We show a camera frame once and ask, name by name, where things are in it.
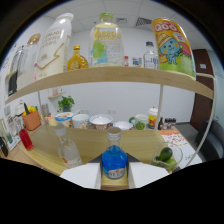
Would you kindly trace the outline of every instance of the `ceiling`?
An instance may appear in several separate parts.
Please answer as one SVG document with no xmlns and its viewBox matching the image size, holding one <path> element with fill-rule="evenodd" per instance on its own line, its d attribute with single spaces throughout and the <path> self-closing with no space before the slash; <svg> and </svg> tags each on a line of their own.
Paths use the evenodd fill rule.
<svg viewBox="0 0 224 224">
<path fill-rule="evenodd" d="M 117 23 L 120 27 L 148 29 L 150 31 L 152 30 L 151 25 L 136 27 L 139 17 L 149 20 L 167 17 L 183 28 L 192 50 L 212 50 L 208 41 L 189 20 L 171 8 L 151 0 L 73 0 L 53 8 L 43 16 L 56 19 L 66 12 L 74 15 L 72 21 L 72 31 L 74 33 L 92 29 L 95 23 L 100 22 L 99 15 L 102 12 L 113 13 L 114 23 L 116 23 L 117 18 L 126 18 L 126 24 Z"/>
</svg>

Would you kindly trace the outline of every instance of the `blue bottle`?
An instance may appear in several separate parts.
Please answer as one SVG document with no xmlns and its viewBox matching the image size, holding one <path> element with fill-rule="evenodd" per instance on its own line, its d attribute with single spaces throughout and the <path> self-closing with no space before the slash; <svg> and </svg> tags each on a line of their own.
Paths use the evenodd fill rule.
<svg viewBox="0 0 224 224">
<path fill-rule="evenodd" d="M 107 150 L 102 155 L 102 164 L 105 175 L 110 179 L 119 179 L 124 176 L 127 155 L 121 148 L 121 129 L 110 127 L 107 130 Z"/>
</svg>

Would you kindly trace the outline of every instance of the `yellow bottle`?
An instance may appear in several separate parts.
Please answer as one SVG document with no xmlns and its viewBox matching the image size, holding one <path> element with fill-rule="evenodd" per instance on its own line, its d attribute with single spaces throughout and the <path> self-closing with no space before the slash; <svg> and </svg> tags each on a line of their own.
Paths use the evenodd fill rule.
<svg viewBox="0 0 224 224">
<path fill-rule="evenodd" d="M 68 61 L 68 71 L 80 68 L 88 68 L 88 61 L 85 59 L 85 57 L 80 55 L 80 45 L 75 45 L 73 50 L 73 56 Z"/>
</svg>

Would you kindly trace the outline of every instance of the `wooden shelf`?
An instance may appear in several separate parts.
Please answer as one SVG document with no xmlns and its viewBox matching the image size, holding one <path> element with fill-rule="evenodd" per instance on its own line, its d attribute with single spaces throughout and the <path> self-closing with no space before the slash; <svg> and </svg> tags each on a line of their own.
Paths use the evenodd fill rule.
<svg viewBox="0 0 224 224">
<path fill-rule="evenodd" d="M 114 66 L 84 68 L 49 76 L 14 93 L 6 100 L 5 103 L 8 104 L 21 96 L 39 90 L 57 86 L 94 82 L 140 82 L 161 84 L 189 90 L 210 99 L 214 98 L 214 92 L 211 89 L 193 80 L 190 76 L 187 76 L 184 73 L 154 70 L 149 68 Z"/>
<path fill-rule="evenodd" d="M 48 99 L 52 99 L 52 98 L 55 98 L 55 97 L 58 97 L 58 96 L 61 96 L 63 94 L 65 94 L 66 92 L 62 92 L 62 93 L 58 93 L 57 95 L 55 96 L 49 96 Z"/>
<path fill-rule="evenodd" d="M 98 157 L 107 147 L 106 130 L 66 128 L 66 136 L 76 143 L 83 164 Z M 121 131 L 121 136 L 122 149 L 146 164 L 151 163 L 155 147 L 163 141 L 158 130 L 124 130 Z M 59 138 L 54 127 L 41 126 L 32 134 L 31 141 L 34 145 L 31 151 L 27 151 L 23 144 L 20 150 L 40 167 L 58 176 L 67 169 L 58 155 Z M 128 188 L 127 175 L 118 180 L 110 180 L 103 174 L 101 185 L 115 189 Z"/>
</svg>

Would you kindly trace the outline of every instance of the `orange box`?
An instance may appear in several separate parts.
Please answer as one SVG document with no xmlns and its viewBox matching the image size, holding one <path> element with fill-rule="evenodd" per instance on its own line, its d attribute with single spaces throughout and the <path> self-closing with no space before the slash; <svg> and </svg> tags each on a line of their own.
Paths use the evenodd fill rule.
<svg viewBox="0 0 224 224">
<path fill-rule="evenodd" d="M 22 116 L 22 118 L 26 129 L 29 131 L 33 131 L 41 125 L 38 111 L 35 111 L 26 116 Z"/>
</svg>

